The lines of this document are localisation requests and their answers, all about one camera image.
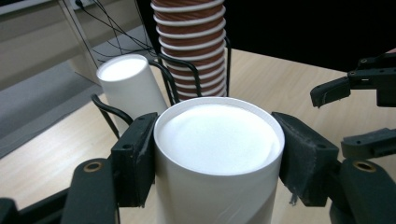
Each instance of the cup rim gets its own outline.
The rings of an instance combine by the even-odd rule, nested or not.
[[[130,73],[130,74],[127,74],[127,75],[124,74],[123,76],[119,76],[117,78],[106,78],[106,77],[104,77],[103,72],[105,70],[107,70],[108,67],[111,67],[114,64],[117,64],[117,63],[119,63],[121,61],[125,61],[125,60],[140,60],[140,61],[143,61],[145,64],[140,69],[139,72]],[[110,83],[110,82],[115,83],[115,82],[120,82],[120,81],[123,81],[125,79],[137,76],[141,71],[144,71],[146,69],[146,67],[148,67],[148,66],[149,66],[149,61],[148,61],[148,59],[146,57],[144,57],[144,56],[142,56],[140,54],[124,54],[124,55],[112,58],[112,59],[108,60],[107,62],[101,64],[98,67],[97,71],[96,71],[96,76],[99,78],[100,81],[108,82],[108,83]]]
[[[198,71],[199,71],[199,70],[204,70],[204,69],[208,69],[208,68],[214,67],[214,66],[218,65],[219,63],[225,63],[224,57],[221,57],[221,58],[217,59],[217,60],[216,60],[215,62],[213,62],[213,63],[208,63],[208,64],[201,65],[201,66],[196,66],[195,68],[196,68]],[[183,72],[188,72],[188,71],[190,71],[190,68],[188,68],[188,67],[179,67],[179,66],[172,65],[172,64],[170,64],[170,63],[167,63],[166,66],[169,66],[169,67],[171,67],[171,68],[173,68],[173,69],[176,69],[176,70],[178,70],[178,71],[183,71]]]
[[[209,82],[206,82],[206,83],[202,83],[201,84],[201,88],[206,88],[206,87],[208,87],[208,86],[212,86],[212,85],[214,85],[214,84],[217,84],[218,82],[220,82],[222,79],[224,79],[224,78],[226,78],[226,72],[224,71],[224,72],[222,72],[221,73],[221,75],[219,76],[219,77],[217,77],[217,78],[215,78],[215,79],[213,79],[213,80],[211,80],[211,81],[209,81]],[[196,88],[196,86],[195,85],[184,85],[184,84],[179,84],[179,83],[177,83],[177,82],[175,82],[175,84],[178,86],[178,87],[181,87],[181,88],[184,88],[184,89],[195,89]]]
[[[210,7],[215,7],[223,2],[224,0],[214,0],[212,2],[203,3],[195,6],[188,6],[188,7],[157,7],[153,3],[150,3],[150,5],[152,9],[159,12],[189,12],[189,11],[197,11],[197,10],[207,9]]]
[[[217,95],[212,96],[212,97],[226,97],[226,95],[225,95],[226,93],[227,93],[227,87],[225,86],[224,89],[220,93],[218,93]]]
[[[163,50],[163,47],[161,47],[161,53],[164,54],[165,56],[168,56],[170,58],[174,58],[174,59],[178,59],[181,61],[199,61],[199,60],[204,60],[204,59],[208,59],[210,57],[213,57],[219,53],[221,53],[222,51],[225,50],[225,40],[223,41],[223,44],[221,47],[219,47],[218,49],[213,50],[210,53],[207,54],[203,54],[203,55],[197,55],[197,56],[191,56],[191,57],[175,57],[172,55],[169,55],[167,53],[165,53],[165,51]]]
[[[225,71],[225,64],[223,66],[219,67],[218,69],[216,69],[215,71],[212,71],[210,73],[206,73],[206,74],[203,74],[203,75],[199,75],[199,78],[200,79],[207,79],[207,78],[213,77],[215,74],[218,74],[222,70]],[[171,74],[172,74],[172,77],[175,77],[175,78],[178,78],[178,79],[181,79],[181,80],[186,80],[186,81],[194,81],[195,80],[195,77],[186,77],[186,76],[181,76],[181,75],[174,74],[174,73],[171,73]]]
[[[211,41],[207,41],[207,42],[205,42],[204,44],[189,45],[189,46],[183,46],[183,47],[165,44],[165,43],[163,43],[163,41],[161,40],[160,37],[158,38],[158,40],[159,40],[160,44],[161,44],[163,47],[167,48],[167,49],[175,49],[175,50],[194,50],[194,49],[204,49],[204,48],[210,47],[210,46],[212,46],[212,45],[215,45],[215,44],[219,43],[222,39],[224,39],[225,36],[226,36],[226,32],[225,32],[225,30],[223,30],[223,33],[222,33],[219,37],[217,37],[217,38],[215,38],[215,39],[213,39],[213,40],[211,40]]]
[[[221,88],[223,88],[226,84],[227,84],[227,83],[226,83],[226,80],[222,80],[222,81],[219,83],[219,85],[218,85],[217,87],[213,88],[213,89],[210,90],[210,91],[203,91],[203,92],[201,92],[201,94],[202,94],[203,96],[207,96],[207,95],[213,94],[213,93],[215,93],[215,92],[221,90]],[[190,93],[190,92],[184,92],[184,91],[177,91],[177,93],[178,93],[179,95],[183,95],[183,96],[187,96],[187,97],[194,97],[194,96],[197,96],[196,93]]]
[[[166,26],[193,26],[193,25],[200,25],[203,23],[207,23],[210,21],[214,21],[218,19],[219,17],[223,16],[225,13],[225,7],[221,9],[220,12],[217,12],[209,17],[205,17],[202,19],[197,19],[197,20],[190,20],[190,21],[163,21],[158,19],[155,15],[153,15],[154,20],[161,24],[161,25],[166,25]]]
[[[164,33],[162,31],[160,31],[160,28],[158,26],[156,26],[155,29],[157,30],[157,33],[159,35],[162,35],[162,36],[165,36],[165,37],[168,37],[168,38],[189,39],[189,38],[196,38],[196,37],[201,37],[201,36],[204,36],[204,35],[214,34],[215,32],[223,29],[225,27],[225,23],[226,23],[226,20],[223,19],[222,22],[219,25],[217,25],[217,26],[215,26],[213,28],[210,28],[210,29],[202,31],[202,32],[191,33],[191,34],[183,34],[183,35],[173,35],[173,34]]]

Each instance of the black cable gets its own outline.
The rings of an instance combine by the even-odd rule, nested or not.
[[[70,12],[69,7],[67,6],[67,4],[66,4],[66,2],[65,2],[64,0],[62,0],[62,1],[64,2],[64,6],[66,7],[66,10],[67,10],[67,12],[69,13],[70,18],[72,19],[73,23],[74,23],[75,26],[76,26],[79,35],[81,36],[82,42],[84,42],[85,48],[87,48],[87,50],[88,50],[88,52],[90,53],[90,56],[91,56],[91,58],[92,58],[92,60],[93,60],[93,63],[95,64],[95,66],[96,66],[96,68],[97,68],[97,64],[96,64],[96,62],[95,62],[95,59],[93,58],[93,55],[91,54],[90,48],[88,47],[88,44],[87,44],[87,42],[85,41],[85,39],[84,39],[84,37],[83,37],[81,31],[78,29],[78,25],[77,25],[77,23],[75,22],[75,20],[73,19],[73,15],[72,15],[72,13]]]
[[[93,2],[94,2],[97,6],[99,6],[99,8],[101,8],[102,11],[106,14],[107,19],[108,19],[108,22],[110,23],[111,29],[113,30],[114,36],[115,36],[115,38],[116,38],[116,40],[117,40],[117,43],[119,44],[120,54],[122,55],[123,53],[122,53],[122,49],[121,49],[121,44],[120,44],[120,41],[119,41],[119,37],[117,36],[116,31],[114,30],[114,26],[113,26],[113,23],[111,22],[110,16],[107,14],[107,11],[106,11],[105,7],[102,5],[102,3],[100,3],[99,1],[96,1],[96,0],[93,0]]]
[[[147,31],[146,31],[146,25],[145,25],[145,23],[144,23],[144,21],[143,21],[142,13],[140,12],[140,8],[139,8],[139,5],[137,4],[136,0],[134,0],[134,5],[136,6],[137,14],[139,14],[139,18],[140,18],[140,20],[142,21],[143,30],[144,30],[144,33],[145,33],[146,43],[148,43],[148,34],[147,34]],[[150,51],[149,51],[148,53],[149,53],[149,55],[151,55],[152,57],[156,57],[155,50],[154,50],[154,55],[152,55]]]
[[[106,23],[105,21],[102,21],[102,20],[100,20],[99,18],[95,17],[95,16],[92,15],[90,12],[88,12],[84,7],[82,7],[81,9],[82,9],[85,13],[87,13],[88,15],[90,15],[91,17],[93,17],[93,18],[95,18],[96,20],[98,20],[99,22],[103,23],[104,25],[106,25],[106,26],[108,26],[108,27],[114,29],[115,31],[117,31],[117,32],[119,32],[119,33],[121,33],[121,34],[124,34],[124,35],[130,37],[130,38],[136,43],[136,45],[138,45],[140,48],[147,50],[149,53],[150,53],[150,50],[153,49],[153,47],[151,47],[151,46],[149,46],[149,45],[147,45],[147,44],[141,42],[140,40],[138,40],[138,39],[136,39],[136,38],[134,38],[134,37],[128,35],[125,31],[123,31],[123,30],[117,25],[116,22],[114,22],[114,20],[113,20],[111,17],[110,17],[110,19],[115,23],[115,25],[117,25],[117,27],[119,27],[119,29],[114,28],[114,27],[110,26],[108,23]]]
[[[135,53],[135,52],[139,52],[139,51],[143,51],[143,50],[145,50],[145,49],[128,50],[129,52],[128,52],[127,54]],[[106,55],[106,54],[101,53],[101,52],[99,52],[99,51],[97,51],[97,50],[95,50],[95,49],[93,49],[92,51],[95,52],[95,53],[97,53],[97,54],[100,54],[100,55],[102,55],[102,56],[104,56],[104,57],[107,57],[107,58],[115,58],[115,57],[120,56],[119,54],[116,54],[116,55]]]

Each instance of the beige tabletop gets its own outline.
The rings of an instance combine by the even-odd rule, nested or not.
[[[377,107],[375,91],[352,91],[340,101],[313,107],[309,92],[344,77],[343,72],[259,54],[232,51],[230,97],[268,112],[292,115],[340,147],[346,136],[396,128],[396,109]],[[152,67],[165,94],[161,75]],[[93,158],[107,158],[117,139],[99,110],[89,103],[0,160],[0,197],[19,209],[70,186],[74,169]],[[371,160],[396,180],[396,156]],[[121,223],[155,223],[155,186],[145,208],[121,208]],[[326,207],[291,206],[290,192],[279,180],[272,223],[331,223]]]

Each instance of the white cylindrical container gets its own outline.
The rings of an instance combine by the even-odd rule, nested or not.
[[[147,113],[159,115],[167,104],[149,67],[146,57],[128,54],[103,63],[97,70],[108,104],[127,113],[132,119]],[[128,125],[114,116],[122,135]]]
[[[193,98],[159,116],[154,139],[158,223],[271,223],[285,139],[269,113]]]

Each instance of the stack of paper cups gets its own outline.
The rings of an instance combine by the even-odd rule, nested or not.
[[[192,63],[198,70],[202,96],[226,96],[224,0],[152,0],[161,53]],[[198,96],[188,67],[166,61],[180,101]]]

